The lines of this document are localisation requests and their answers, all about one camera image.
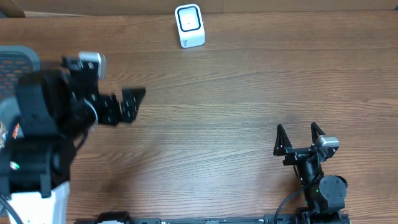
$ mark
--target cable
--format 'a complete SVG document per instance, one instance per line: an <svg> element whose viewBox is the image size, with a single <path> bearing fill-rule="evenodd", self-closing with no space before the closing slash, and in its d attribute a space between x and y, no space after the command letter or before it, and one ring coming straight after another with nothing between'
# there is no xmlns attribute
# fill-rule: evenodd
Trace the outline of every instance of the cable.
<svg viewBox="0 0 398 224"><path fill-rule="evenodd" d="M282 207L285 205L285 203L286 203L288 200L290 200L290 199L294 198L295 196L297 196L299 193L301 193L301 191L304 190L304 188L306 188L306 187L307 187L306 185L303 185L303 187L301 187L298 191L296 191L296 192L292 193L291 195L289 195L289 196L279 205L278 209L277 209L276 212L275 212L274 224L277 224L277 223L278 223L278 214L279 214L280 210L282 209Z"/></svg>
<svg viewBox="0 0 398 224"><path fill-rule="evenodd" d="M299 178L299 174L297 173L296 169L296 164L293 165L294 173L296 174L296 177Z"/></svg>
<svg viewBox="0 0 398 224"><path fill-rule="evenodd" d="M77 145L76 151L79 150L79 149L83 146L83 144L85 143L85 141L86 141L86 139L87 139L87 136L88 136L88 131L85 131L83 135L84 135L84 136L83 136L83 139L81 140L81 142L79 143L79 145Z"/></svg>
<svg viewBox="0 0 398 224"><path fill-rule="evenodd" d="M321 175L321 160L319 159L319 152L318 151L319 151L319 149L316 150L316 153L315 153L316 156L317 156L317 176L316 177L319 177Z"/></svg>
<svg viewBox="0 0 398 224"><path fill-rule="evenodd" d="M0 195L0 203L4 206L4 208L10 213L10 215L15 219L17 224L23 224L21 218L17 214L17 212L11 207L11 205L7 202L6 198L3 195Z"/></svg>

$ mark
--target small white box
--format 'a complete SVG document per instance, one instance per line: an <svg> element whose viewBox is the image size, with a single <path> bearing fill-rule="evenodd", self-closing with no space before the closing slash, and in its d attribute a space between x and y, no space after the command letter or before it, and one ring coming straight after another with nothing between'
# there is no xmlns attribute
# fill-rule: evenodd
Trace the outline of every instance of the small white box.
<svg viewBox="0 0 398 224"><path fill-rule="evenodd" d="M175 9L175 20L177 21L181 47L196 47L205 43L205 28L198 5L187 4L177 7Z"/></svg>

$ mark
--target wooden table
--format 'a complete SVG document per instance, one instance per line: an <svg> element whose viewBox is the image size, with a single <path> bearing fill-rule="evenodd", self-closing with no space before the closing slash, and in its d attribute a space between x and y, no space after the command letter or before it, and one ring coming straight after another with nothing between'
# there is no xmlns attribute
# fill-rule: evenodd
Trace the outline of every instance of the wooden table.
<svg viewBox="0 0 398 224"><path fill-rule="evenodd" d="M276 127L295 147L310 123L340 148L322 164L349 183L353 223L398 221L398 13L204 15L206 44L182 50L170 16L2 19L0 44L43 61L104 53L100 91L144 86L138 120L98 126L72 166L68 220L274 213L298 189L272 156ZM282 213L304 205L298 198Z"/></svg>

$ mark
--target black cable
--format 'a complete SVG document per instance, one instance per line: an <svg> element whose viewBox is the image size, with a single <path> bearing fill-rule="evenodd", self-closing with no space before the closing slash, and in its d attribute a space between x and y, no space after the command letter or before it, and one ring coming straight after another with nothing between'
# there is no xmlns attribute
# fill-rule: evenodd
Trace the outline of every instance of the black cable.
<svg viewBox="0 0 398 224"><path fill-rule="evenodd" d="M83 136L83 139L81 140L81 142L79 143L79 145L77 145L76 151L79 150L79 149L83 146L83 144L85 143L85 141L86 141L86 139L87 139L87 136L88 136L88 131L85 131L83 135L84 135L84 136Z"/></svg>
<svg viewBox="0 0 398 224"><path fill-rule="evenodd" d="M297 173L296 169L296 164L293 165L294 173L296 174L296 177L299 178L299 174Z"/></svg>
<svg viewBox="0 0 398 224"><path fill-rule="evenodd" d="M315 151L315 154L317 156L317 177L319 177L321 175L321 160L319 159L318 150Z"/></svg>
<svg viewBox="0 0 398 224"><path fill-rule="evenodd" d="M4 208L10 213L10 215L15 219L17 224L23 224L21 218L17 214L17 212L11 207L11 205L7 202L6 198L3 195L0 195L0 203L4 206Z"/></svg>
<svg viewBox="0 0 398 224"><path fill-rule="evenodd" d="M303 185L298 191L292 193L291 195L289 195L278 207L278 209L275 212L275 217L274 217L274 224L278 223L278 214L280 212L280 210L282 209L282 207L285 205L285 203L294 198L295 196L297 196L299 193L301 193L302 190L304 190L304 188L306 187L306 185Z"/></svg>

